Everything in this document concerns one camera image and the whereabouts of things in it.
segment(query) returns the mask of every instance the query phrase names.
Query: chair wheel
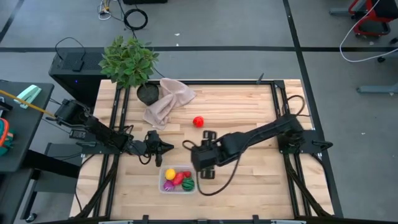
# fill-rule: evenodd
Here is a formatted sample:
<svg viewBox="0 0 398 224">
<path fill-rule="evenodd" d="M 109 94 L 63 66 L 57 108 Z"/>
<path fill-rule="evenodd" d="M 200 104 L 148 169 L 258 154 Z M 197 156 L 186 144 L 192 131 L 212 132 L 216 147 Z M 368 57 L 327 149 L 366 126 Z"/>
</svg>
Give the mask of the chair wheel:
<svg viewBox="0 0 398 224">
<path fill-rule="evenodd" d="M 397 37 L 390 41 L 390 44 L 396 44 L 396 43 L 398 43 L 398 38 Z"/>
<path fill-rule="evenodd" d="M 36 214 L 36 213 L 31 213 L 31 214 L 29 214 L 29 217 L 27 217 L 27 219 L 25 219 L 25 222 L 26 222 L 26 223 L 31 223 L 31 222 L 33 222 L 36 218 L 37 218 L 37 214 Z"/>
<path fill-rule="evenodd" d="M 386 59 L 385 59 L 384 57 L 378 57 L 378 58 L 377 58 L 377 61 L 378 61 L 379 63 L 383 63 L 385 60 L 386 60 Z"/>
</svg>

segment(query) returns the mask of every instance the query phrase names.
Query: white cable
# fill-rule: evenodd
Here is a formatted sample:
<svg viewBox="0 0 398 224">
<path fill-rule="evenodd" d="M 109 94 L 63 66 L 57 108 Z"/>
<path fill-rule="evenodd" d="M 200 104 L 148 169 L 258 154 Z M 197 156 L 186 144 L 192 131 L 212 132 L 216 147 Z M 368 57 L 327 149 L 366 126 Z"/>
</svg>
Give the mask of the white cable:
<svg viewBox="0 0 398 224">
<path fill-rule="evenodd" d="M 349 33 L 351 33 L 351 31 L 356 27 L 356 25 L 357 25 L 359 22 L 361 22 L 361 20 L 363 20 L 366 16 L 369 15 L 369 13 L 371 13 L 371 11 L 373 11 L 373 9 L 377 6 L 377 4 L 379 4 L 379 1 L 380 1 L 380 0 L 378 0 L 378 1 L 375 3 L 375 5 L 371 8 L 371 10 L 369 10 L 368 13 L 366 13 L 366 15 L 365 15 L 364 17 L 362 17 L 358 22 L 355 23 L 355 25 L 348 31 L 346 37 L 344 37 L 343 41 L 341 42 L 341 44 L 340 44 L 340 54 L 341 54 L 341 56 L 342 56 L 347 62 L 364 62 L 364 61 L 371 60 L 371 59 L 374 59 L 374 58 L 383 57 L 383 56 L 386 56 L 386 55 L 389 55 L 389 54 L 391 54 L 391 53 L 394 53 L 394 52 L 398 51 L 398 48 L 397 48 L 397 49 L 395 49 L 395 50 L 392 50 L 392 51 L 390 51 L 390 52 L 387 52 L 387 53 L 384 53 L 384 54 L 381 54 L 381 55 L 377 55 L 377 56 L 373 56 L 373 57 L 369 57 L 369 58 L 365 58 L 365 59 L 361 59 L 361 60 L 350 60 L 350 59 L 348 59 L 348 58 L 346 58 L 346 57 L 344 56 L 343 50 L 341 49 L 342 46 L 343 46 L 343 43 L 344 43 L 344 41 L 346 41 L 346 39 L 347 39 Z"/>
<path fill-rule="evenodd" d="M 98 19 L 99 20 L 105 21 L 105 20 L 108 20 L 109 18 L 112 17 L 111 13 L 108 10 L 106 10 L 106 8 L 105 8 L 104 0 L 101 0 L 101 3 L 97 7 L 97 12 L 98 12 Z M 101 18 L 101 12 L 104 12 L 105 14 L 109 14 L 109 16 L 105 17 L 105 18 Z"/>
</svg>

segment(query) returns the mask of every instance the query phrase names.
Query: black pot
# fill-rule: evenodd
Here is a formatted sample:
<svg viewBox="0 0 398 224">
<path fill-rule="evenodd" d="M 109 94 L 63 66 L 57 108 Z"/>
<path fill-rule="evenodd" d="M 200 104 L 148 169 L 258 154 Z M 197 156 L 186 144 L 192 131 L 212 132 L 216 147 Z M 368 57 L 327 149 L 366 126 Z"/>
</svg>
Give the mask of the black pot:
<svg viewBox="0 0 398 224">
<path fill-rule="evenodd" d="M 159 89 L 155 84 L 145 83 L 145 85 L 138 87 L 137 97 L 147 106 L 150 106 L 159 100 Z"/>
</svg>

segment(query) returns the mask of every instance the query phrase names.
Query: green plant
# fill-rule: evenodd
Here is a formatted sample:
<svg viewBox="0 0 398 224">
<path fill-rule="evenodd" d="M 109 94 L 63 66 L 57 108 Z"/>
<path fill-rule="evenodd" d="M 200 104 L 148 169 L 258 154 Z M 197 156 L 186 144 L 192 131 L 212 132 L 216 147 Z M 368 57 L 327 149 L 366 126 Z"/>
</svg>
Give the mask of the green plant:
<svg viewBox="0 0 398 224">
<path fill-rule="evenodd" d="M 137 39 L 131 37 L 124 43 L 123 37 L 118 36 L 111 46 L 105 48 L 103 60 L 98 65 L 102 67 L 101 73 L 113 83 L 117 82 L 124 88 L 137 87 L 154 74 L 154 62 L 158 61 L 158 56 L 158 53 L 144 48 Z"/>
</svg>

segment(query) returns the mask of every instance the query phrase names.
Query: red tomato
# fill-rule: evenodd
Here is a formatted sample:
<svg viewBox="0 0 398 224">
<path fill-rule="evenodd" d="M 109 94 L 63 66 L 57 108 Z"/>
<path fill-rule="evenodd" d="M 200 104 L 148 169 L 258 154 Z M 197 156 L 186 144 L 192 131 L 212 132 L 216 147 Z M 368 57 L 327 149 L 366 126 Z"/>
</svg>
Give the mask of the red tomato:
<svg viewBox="0 0 398 224">
<path fill-rule="evenodd" d="M 184 176 L 185 176 L 186 178 L 189 178 L 189 177 L 191 177 L 192 175 L 191 175 L 191 172 L 190 172 L 190 171 L 184 171 Z"/>
<path fill-rule="evenodd" d="M 177 173 L 173 179 L 174 186 L 180 185 L 183 180 L 184 180 L 184 173 L 183 172 Z"/>
</svg>

